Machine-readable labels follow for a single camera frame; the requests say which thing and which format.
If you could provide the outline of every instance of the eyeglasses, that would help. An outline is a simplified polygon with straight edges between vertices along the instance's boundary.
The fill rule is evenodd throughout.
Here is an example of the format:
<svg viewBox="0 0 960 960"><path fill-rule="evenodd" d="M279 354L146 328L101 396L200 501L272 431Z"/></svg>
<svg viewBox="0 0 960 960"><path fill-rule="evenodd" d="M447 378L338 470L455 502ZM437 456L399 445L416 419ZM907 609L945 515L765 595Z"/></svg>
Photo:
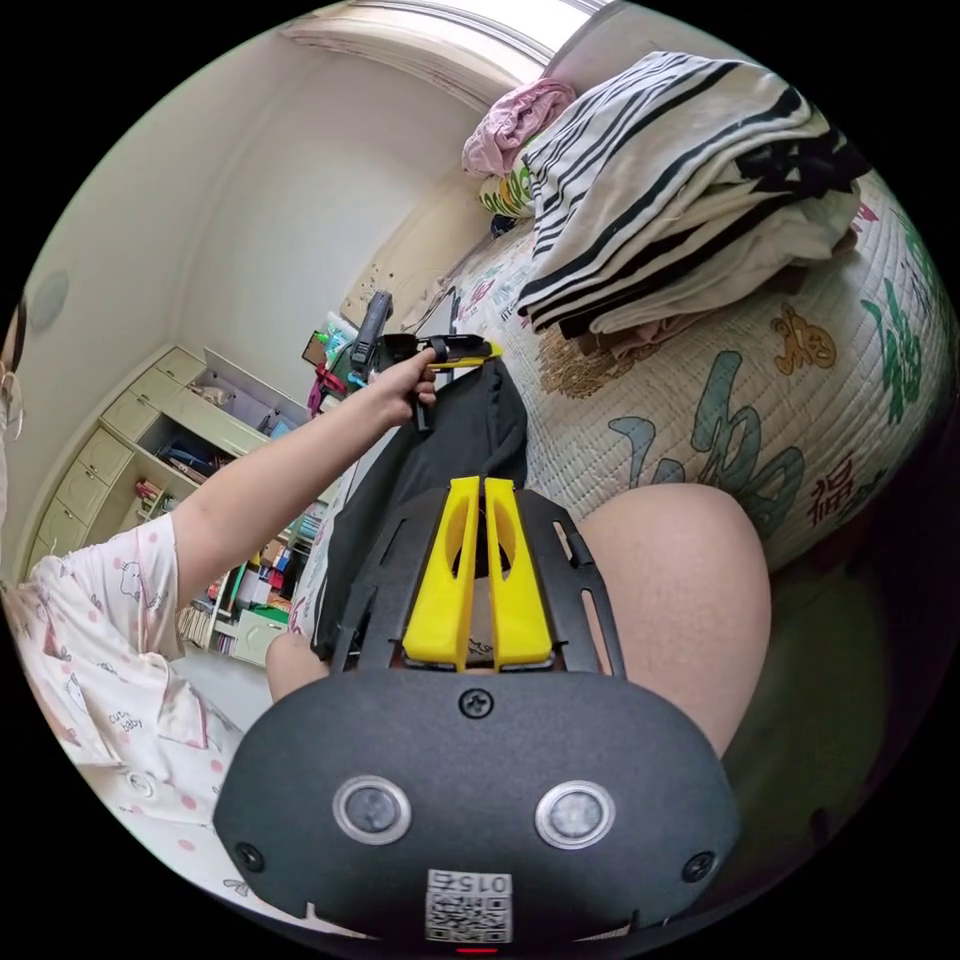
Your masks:
<svg viewBox="0 0 960 960"><path fill-rule="evenodd" d="M20 380L0 360L0 433L5 443L16 443L23 433L23 394Z"/></svg>

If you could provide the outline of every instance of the yellow bracket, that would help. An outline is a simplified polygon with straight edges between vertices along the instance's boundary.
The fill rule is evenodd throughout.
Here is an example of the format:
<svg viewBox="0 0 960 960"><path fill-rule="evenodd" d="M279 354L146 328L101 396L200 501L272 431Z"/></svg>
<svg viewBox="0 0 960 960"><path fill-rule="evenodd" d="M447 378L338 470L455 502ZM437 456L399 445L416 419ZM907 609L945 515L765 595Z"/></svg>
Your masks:
<svg viewBox="0 0 960 960"><path fill-rule="evenodd" d="M553 641L513 484L485 480L484 496L494 667L544 663ZM410 660L466 669L479 522L480 478L453 480L403 638Z"/></svg>
<svg viewBox="0 0 960 960"><path fill-rule="evenodd" d="M451 360L449 363L431 363L430 369L456 370L460 367L482 367L487 360L503 356L503 347L492 340L488 340L487 343L490 344L490 353L485 357L461 357L459 360Z"/></svg>
<svg viewBox="0 0 960 960"><path fill-rule="evenodd" d="M543 663L550 656L553 642L513 484L509 480L485 480L484 493L494 666L499 670ZM501 548L509 564L506 571Z"/></svg>
<svg viewBox="0 0 960 960"><path fill-rule="evenodd" d="M411 660L466 667L479 520L480 478L451 481L403 638Z"/></svg>

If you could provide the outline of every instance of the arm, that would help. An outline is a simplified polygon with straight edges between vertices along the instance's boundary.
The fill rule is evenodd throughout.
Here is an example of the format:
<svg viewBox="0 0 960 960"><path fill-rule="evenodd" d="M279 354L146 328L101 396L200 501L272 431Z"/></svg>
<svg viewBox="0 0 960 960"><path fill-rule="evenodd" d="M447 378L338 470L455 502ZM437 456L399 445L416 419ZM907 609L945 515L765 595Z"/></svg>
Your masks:
<svg viewBox="0 0 960 960"><path fill-rule="evenodd" d="M172 513L179 602L252 557L389 429L409 420L407 396L435 399L427 350L388 369L332 413L217 471Z"/></svg>

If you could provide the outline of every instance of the cabinet drawer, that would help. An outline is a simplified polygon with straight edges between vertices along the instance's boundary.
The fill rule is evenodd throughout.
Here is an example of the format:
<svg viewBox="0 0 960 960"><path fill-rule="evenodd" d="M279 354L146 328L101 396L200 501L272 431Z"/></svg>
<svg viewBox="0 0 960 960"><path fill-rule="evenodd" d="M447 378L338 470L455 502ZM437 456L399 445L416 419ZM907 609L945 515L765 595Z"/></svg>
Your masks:
<svg viewBox="0 0 960 960"><path fill-rule="evenodd" d="M269 442L262 433L257 433L252 427L190 390L181 390L163 403L160 409L171 420L233 457L242 457Z"/></svg>
<svg viewBox="0 0 960 960"><path fill-rule="evenodd" d="M80 522L89 527L110 488L79 460L74 460L55 494Z"/></svg>
<svg viewBox="0 0 960 960"><path fill-rule="evenodd" d="M109 486L132 457L133 453L119 440L106 430L97 430L77 455L77 460Z"/></svg>
<svg viewBox="0 0 960 960"><path fill-rule="evenodd" d="M138 397L142 397L151 406L159 407L164 400L169 400L183 387L172 377L161 373L156 367L151 367L137 377L127 389Z"/></svg>
<svg viewBox="0 0 960 960"><path fill-rule="evenodd" d="M264 666L267 660L267 647L275 637L283 633L284 629L281 623L258 616L249 610L242 611L231 656L237 660L254 663L259 667Z"/></svg>
<svg viewBox="0 0 960 960"><path fill-rule="evenodd" d="M110 404L100 419L121 437L136 441L159 416L146 400L127 390Z"/></svg>
<svg viewBox="0 0 960 960"><path fill-rule="evenodd" d="M62 557L79 549L86 532L87 528L80 518L59 500L54 499L40 521L37 537L49 544L53 556Z"/></svg>
<svg viewBox="0 0 960 960"><path fill-rule="evenodd" d="M205 364L196 357L191 357L186 350L179 347L171 350L162 360L154 365L155 370L172 377L181 386L193 383L203 373Z"/></svg>
<svg viewBox="0 0 960 960"><path fill-rule="evenodd" d="M24 574L29 577L33 568L44 558L51 554L50 548L39 538L33 541L33 549L30 551L30 559L27 560L27 569Z"/></svg>

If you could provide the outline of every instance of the leg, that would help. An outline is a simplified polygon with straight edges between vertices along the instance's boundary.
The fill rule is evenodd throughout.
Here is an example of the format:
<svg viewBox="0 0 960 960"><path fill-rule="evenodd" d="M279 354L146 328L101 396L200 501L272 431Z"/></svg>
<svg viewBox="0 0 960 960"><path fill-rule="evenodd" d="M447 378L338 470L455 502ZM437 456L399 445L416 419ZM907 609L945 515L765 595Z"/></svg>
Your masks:
<svg viewBox="0 0 960 960"><path fill-rule="evenodd" d="M615 497L580 532L606 582L627 676L680 707L722 755L770 637L767 566L746 514L713 487L663 484Z"/></svg>
<svg viewBox="0 0 960 960"><path fill-rule="evenodd" d="M271 641L267 647L266 670L274 703L330 675L327 665L310 649L310 644L295 633L281 633Z"/></svg>

